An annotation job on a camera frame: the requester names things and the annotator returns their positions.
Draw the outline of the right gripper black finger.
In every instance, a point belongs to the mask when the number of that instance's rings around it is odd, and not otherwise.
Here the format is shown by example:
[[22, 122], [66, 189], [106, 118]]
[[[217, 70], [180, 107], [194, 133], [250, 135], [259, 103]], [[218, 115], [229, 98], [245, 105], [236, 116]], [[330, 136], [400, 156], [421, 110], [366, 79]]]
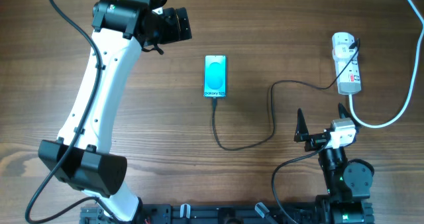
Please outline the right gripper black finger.
[[338, 107], [339, 117], [341, 119], [352, 118], [351, 114], [347, 111], [347, 109], [342, 103], [339, 103], [337, 107]]
[[310, 139], [309, 131], [301, 108], [297, 110], [297, 125], [293, 140], [295, 142], [306, 142]]

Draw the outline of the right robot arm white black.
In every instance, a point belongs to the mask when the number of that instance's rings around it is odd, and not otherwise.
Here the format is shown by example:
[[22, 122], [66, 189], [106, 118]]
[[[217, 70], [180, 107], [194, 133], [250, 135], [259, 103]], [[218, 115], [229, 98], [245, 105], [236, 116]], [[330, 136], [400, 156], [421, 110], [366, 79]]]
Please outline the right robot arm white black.
[[349, 160], [345, 148], [356, 142], [360, 125], [342, 104], [338, 104], [339, 118], [331, 122], [322, 133], [310, 134], [301, 109], [297, 110], [294, 141], [304, 142], [306, 152], [319, 156], [323, 171], [326, 195], [315, 198], [314, 223], [374, 223], [370, 188], [374, 167], [361, 159]]

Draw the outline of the white power strip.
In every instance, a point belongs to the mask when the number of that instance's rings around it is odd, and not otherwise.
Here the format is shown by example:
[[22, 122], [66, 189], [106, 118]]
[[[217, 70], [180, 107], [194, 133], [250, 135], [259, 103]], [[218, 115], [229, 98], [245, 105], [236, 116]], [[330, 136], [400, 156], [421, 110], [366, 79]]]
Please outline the white power strip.
[[360, 41], [347, 32], [336, 32], [332, 36], [333, 48], [338, 44], [349, 44], [357, 47], [355, 57], [349, 61], [335, 61], [335, 73], [338, 93], [341, 95], [353, 95], [361, 91], [361, 78], [358, 66], [358, 51]]

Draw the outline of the teal Galaxy S25 smartphone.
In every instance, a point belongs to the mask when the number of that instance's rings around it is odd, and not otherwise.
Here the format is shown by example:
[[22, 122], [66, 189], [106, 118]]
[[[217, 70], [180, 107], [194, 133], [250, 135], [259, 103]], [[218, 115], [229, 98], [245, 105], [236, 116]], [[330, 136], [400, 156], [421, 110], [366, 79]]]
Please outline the teal Galaxy S25 smartphone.
[[205, 97], [225, 97], [227, 84], [227, 57], [224, 55], [206, 55], [204, 72]]

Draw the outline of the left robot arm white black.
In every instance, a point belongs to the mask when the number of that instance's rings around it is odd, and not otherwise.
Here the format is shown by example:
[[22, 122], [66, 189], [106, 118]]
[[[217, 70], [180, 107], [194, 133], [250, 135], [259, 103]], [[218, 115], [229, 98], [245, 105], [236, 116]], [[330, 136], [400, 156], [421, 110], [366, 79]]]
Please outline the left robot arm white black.
[[113, 155], [111, 135], [130, 71], [143, 52], [189, 40], [185, 8], [167, 0], [99, 0], [93, 7], [91, 46], [80, 89], [56, 140], [38, 149], [49, 177], [96, 201], [116, 223], [142, 223], [141, 199], [125, 184], [127, 159]]

